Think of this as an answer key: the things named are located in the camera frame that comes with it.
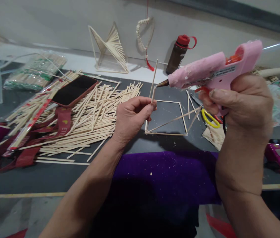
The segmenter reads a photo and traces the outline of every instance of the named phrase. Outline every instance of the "glue gun label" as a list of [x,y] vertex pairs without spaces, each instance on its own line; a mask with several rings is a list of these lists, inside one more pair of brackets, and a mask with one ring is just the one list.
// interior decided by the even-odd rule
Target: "glue gun label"
[[236,71],[236,68],[237,68],[237,65],[234,65],[234,66],[230,66],[230,67],[218,70],[218,71],[214,72],[213,78],[232,73],[232,72]]

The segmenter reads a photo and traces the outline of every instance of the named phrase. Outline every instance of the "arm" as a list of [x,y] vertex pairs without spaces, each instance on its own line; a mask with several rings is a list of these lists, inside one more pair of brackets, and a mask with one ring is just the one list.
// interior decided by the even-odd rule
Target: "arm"
[[86,235],[93,218],[104,203],[115,168],[128,142],[144,121],[151,120],[157,103],[135,97],[117,108],[116,129],[93,162],[71,186],[40,237],[77,237]]
[[227,216],[238,237],[280,237],[280,221],[261,195],[264,150],[272,133],[273,100],[263,78],[241,75],[231,89],[200,97],[205,108],[218,113],[213,102],[230,108],[227,133],[216,163],[216,184]]

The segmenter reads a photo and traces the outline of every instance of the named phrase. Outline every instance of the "gray table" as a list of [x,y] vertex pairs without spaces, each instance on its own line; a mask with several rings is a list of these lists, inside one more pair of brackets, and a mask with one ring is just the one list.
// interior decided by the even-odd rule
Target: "gray table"
[[[125,89],[133,80],[110,78],[121,81],[120,89]],[[141,95],[148,96],[151,84],[144,83]],[[34,92],[20,90],[4,90],[4,103],[0,105],[0,121],[3,120],[14,108],[31,97]],[[187,112],[187,96],[185,91],[164,87],[156,90],[155,99],[181,102],[183,113]],[[177,116],[181,112],[178,104],[158,102],[158,110],[152,114],[149,129],[161,125]],[[185,118],[188,126],[191,120]],[[208,142],[202,133],[206,126],[201,118],[196,120],[188,136],[146,135],[144,126],[137,136],[129,143],[125,153],[160,152],[177,150],[207,150],[217,152],[215,147]],[[157,132],[184,133],[182,120],[174,121]],[[273,138],[280,139],[280,127],[275,128]],[[99,143],[86,148],[84,152],[93,152]],[[59,154],[58,158],[66,158],[67,154]],[[86,156],[75,155],[76,162],[86,162]],[[5,173],[0,173],[0,197],[28,197],[28,196],[62,196],[84,171],[81,165],[61,165],[38,163],[26,168],[17,168]],[[264,189],[280,189],[280,174],[269,169],[264,171]]]

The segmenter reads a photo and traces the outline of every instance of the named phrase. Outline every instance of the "red bottle cap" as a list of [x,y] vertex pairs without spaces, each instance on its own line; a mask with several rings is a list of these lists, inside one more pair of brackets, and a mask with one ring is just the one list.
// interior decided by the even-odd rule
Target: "red bottle cap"
[[179,35],[177,38],[177,42],[181,45],[189,45],[190,39],[187,37],[187,35]]
[[[195,44],[192,48],[189,48],[190,38],[193,38],[195,40]],[[179,35],[175,44],[181,48],[193,49],[197,44],[197,39],[195,36]]]

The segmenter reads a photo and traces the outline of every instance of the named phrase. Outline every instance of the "rope ornament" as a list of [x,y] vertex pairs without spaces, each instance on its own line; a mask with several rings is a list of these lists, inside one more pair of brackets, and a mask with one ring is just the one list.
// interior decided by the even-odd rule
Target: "rope ornament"
[[[142,43],[142,40],[141,40],[141,36],[140,36],[140,27],[141,27],[141,25],[144,25],[144,24],[148,25],[150,22],[152,22],[151,32],[150,32],[150,36],[149,36],[147,45],[144,46],[143,43]],[[138,46],[139,46],[140,51],[146,52],[147,66],[149,67],[149,69],[150,69],[152,72],[154,71],[154,68],[149,64],[147,50],[148,50],[149,44],[150,44],[150,42],[151,42],[151,40],[152,40],[153,32],[154,32],[153,17],[151,17],[151,18],[150,18],[150,17],[147,17],[146,19],[143,19],[143,20],[138,21],[138,24],[137,24],[137,27],[136,27],[136,34],[137,34]]]

